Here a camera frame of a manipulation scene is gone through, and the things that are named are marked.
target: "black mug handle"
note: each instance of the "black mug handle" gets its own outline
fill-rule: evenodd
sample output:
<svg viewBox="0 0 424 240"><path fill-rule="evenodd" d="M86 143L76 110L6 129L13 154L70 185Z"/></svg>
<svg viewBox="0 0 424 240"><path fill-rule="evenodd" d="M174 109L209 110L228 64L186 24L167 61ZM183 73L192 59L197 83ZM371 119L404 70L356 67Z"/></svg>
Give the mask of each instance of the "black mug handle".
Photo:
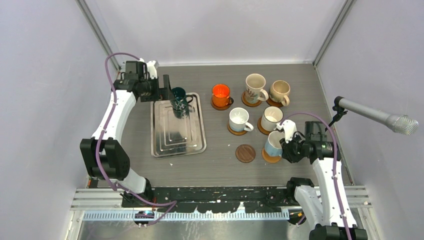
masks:
<svg viewBox="0 0 424 240"><path fill-rule="evenodd" d="M232 97L229 97L228 100L229 100L228 105L232 105L234 103L234 99Z"/></svg>
<svg viewBox="0 0 424 240"><path fill-rule="evenodd" d="M186 98L185 100L187 100L187 98L191 98L189 101L187 101L188 104L193 102L193 99L194 99L193 96L186 96L185 98Z"/></svg>

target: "mug handle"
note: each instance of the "mug handle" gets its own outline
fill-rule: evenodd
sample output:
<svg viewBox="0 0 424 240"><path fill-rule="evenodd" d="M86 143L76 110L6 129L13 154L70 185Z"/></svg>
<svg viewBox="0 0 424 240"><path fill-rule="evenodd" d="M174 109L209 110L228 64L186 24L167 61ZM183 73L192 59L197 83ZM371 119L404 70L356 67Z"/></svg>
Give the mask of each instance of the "mug handle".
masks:
<svg viewBox="0 0 424 240"><path fill-rule="evenodd" d="M284 95L283 100L281 101L283 106L288 106L290 104L290 99L287 95Z"/></svg>
<svg viewBox="0 0 424 240"><path fill-rule="evenodd" d="M248 131L248 132L253 131L254 127L253 127L253 125L252 125L252 124L250 124L250 123L248 123L248 122L246 122L245 124L246 124L246 126L244 127L244 130L245 130L245 131Z"/></svg>
<svg viewBox="0 0 424 240"><path fill-rule="evenodd" d="M190 101L187 101L187 104L193 102L193 99L194 99L193 96L186 96L185 100L187 100L187 98L191 98Z"/></svg>
<svg viewBox="0 0 424 240"><path fill-rule="evenodd" d="M263 94L263 97L258 97L257 99L258 100L260 100L260 101L266 101L266 100L268 100L268 98L270 97L269 95L268 95L268 92L266 91L266 90L263 90L263 89L261 89L260 90L260 93L262 93Z"/></svg>
<svg viewBox="0 0 424 240"><path fill-rule="evenodd" d="M227 105L232 105L234 103L234 99L232 97L228 96L227 99L228 99Z"/></svg>

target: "coaster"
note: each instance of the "coaster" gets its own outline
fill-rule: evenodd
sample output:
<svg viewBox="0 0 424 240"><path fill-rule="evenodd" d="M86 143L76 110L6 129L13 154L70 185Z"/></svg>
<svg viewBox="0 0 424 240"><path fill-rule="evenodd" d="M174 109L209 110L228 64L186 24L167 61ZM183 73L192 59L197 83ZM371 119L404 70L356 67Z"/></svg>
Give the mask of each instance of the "coaster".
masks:
<svg viewBox="0 0 424 240"><path fill-rule="evenodd" d="M256 157L255 149L251 145L242 144L235 150L236 158L242 163L250 163Z"/></svg>
<svg viewBox="0 0 424 240"><path fill-rule="evenodd" d="M261 103L262 103L262 101L261 101L261 100L258 100L258 101L257 101L257 103L254 103L254 104L249 103L249 102L245 99L245 94L246 94L246 91L244 91L244 92L243 92L243 94L241 95L241 101L244 103L244 105L246 105L246 106L248 106L248 107L251 107L251 108L254 108L254 107L257 107L257 106L261 105Z"/></svg>
<svg viewBox="0 0 424 240"><path fill-rule="evenodd" d="M236 136L241 136L241 135L245 135L248 133L248 131L244 130L244 131L234 131L231 129L230 127L230 122L227 123L226 127L228 128L228 131Z"/></svg>
<svg viewBox="0 0 424 240"><path fill-rule="evenodd" d="M267 102L270 106L273 106L273 107L277 107L277 108L281 108L281 107L283 107L283 104L282 104L281 102L273 101L270 97L268 98L268 100L266 100L266 102Z"/></svg>
<svg viewBox="0 0 424 240"><path fill-rule="evenodd" d="M270 164L275 164L281 160L280 156L269 156L268 153L265 151L265 148L262 148L262 158Z"/></svg>
<svg viewBox="0 0 424 240"><path fill-rule="evenodd" d="M230 104L225 105L225 106L215 106L214 101L212 100L213 98L210 98L210 105L212 105L212 108L219 110L219 111L223 111L223 110L227 110L231 107Z"/></svg>
<svg viewBox="0 0 424 240"><path fill-rule="evenodd" d="M269 135L271 133L271 131L267 131L262 127L261 120L262 120L262 117L260 117L259 120L257 121L257 129L259 129L259 132L261 132L265 135Z"/></svg>

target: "empty coaster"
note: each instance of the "empty coaster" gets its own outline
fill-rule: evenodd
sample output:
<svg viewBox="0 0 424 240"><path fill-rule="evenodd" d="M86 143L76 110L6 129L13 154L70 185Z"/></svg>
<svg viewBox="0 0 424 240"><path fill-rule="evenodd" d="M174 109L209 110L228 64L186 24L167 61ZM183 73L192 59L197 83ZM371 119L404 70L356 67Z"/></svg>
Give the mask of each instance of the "empty coaster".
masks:
<svg viewBox="0 0 424 240"><path fill-rule="evenodd" d="M219 111L223 111L223 110L227 110L231 107L231 104L225 105L225 106L216 106L214 104L214 101L212 100L213 98L210 98L210 105L212 105L212 108L219 110Z"/></svg>
<svg viewBox="0 0 424 240"><path fill-rule="evenodd" d="M242 163L250 163L256 157L255 149L251 145L242 144L235 150L235 156Z"/></svg>
<svg viewBox="0 0 424 240"><path fill-rule="evenodd" d="M257 107L259 105L261 105L262 101L258 100L257 103L249 103L246 99L245 99L245 95L246 95L246 91L243 92L243 94L241 95L241 101L244 103L244 105L254 108Z"/></svg>
<svg viewBox="0 0 424 240"><path fill-rule="evenodd" d="M281 102L276 102L273 101L270 97L268 98L268 100L266 100L266 102L273 107L277 107L277 108L281 108L283 106L283 104Z"/></svg>
<svg viewBox="0 0 424 240"><path fill-rule="evenodd" d="M227 123L226 127L228 128L228 131L236 136L241 136L241 135L245 135L248 133L248 131L244 130L244 131L234 131L233 129L231 129L230 127L230 122Z"/></svg>
<svg viewBox="0 0 424 240"><path fill-rule="evenodd" d="M269 156L268 153L265 151L265 148L262 148L262 158L270 164L275 164L281 160L280 156Z"/></svg>
<svg viewBox="0 0 424 240"><path fill-rule="evenodd" d="M260 117L259 120L257 121L257 129L259 129L259 132L261 132L265 135L269 135L271 133L271 131L267 131L262 127L261 120L262 120L262 117Z"/></svg>

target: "orange mug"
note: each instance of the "orange mug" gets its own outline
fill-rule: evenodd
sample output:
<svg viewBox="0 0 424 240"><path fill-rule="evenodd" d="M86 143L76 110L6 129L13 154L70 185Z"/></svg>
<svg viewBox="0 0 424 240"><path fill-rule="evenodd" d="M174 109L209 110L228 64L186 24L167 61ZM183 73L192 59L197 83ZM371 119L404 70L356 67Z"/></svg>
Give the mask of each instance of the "orange mug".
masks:
<svg viewBox="0 0 424 240"><path fill-rule="evenodd" d="M213 86L212 102L219 108L233 104L234 100L230 97L230 88L225 84L217 84Z"/></svg>

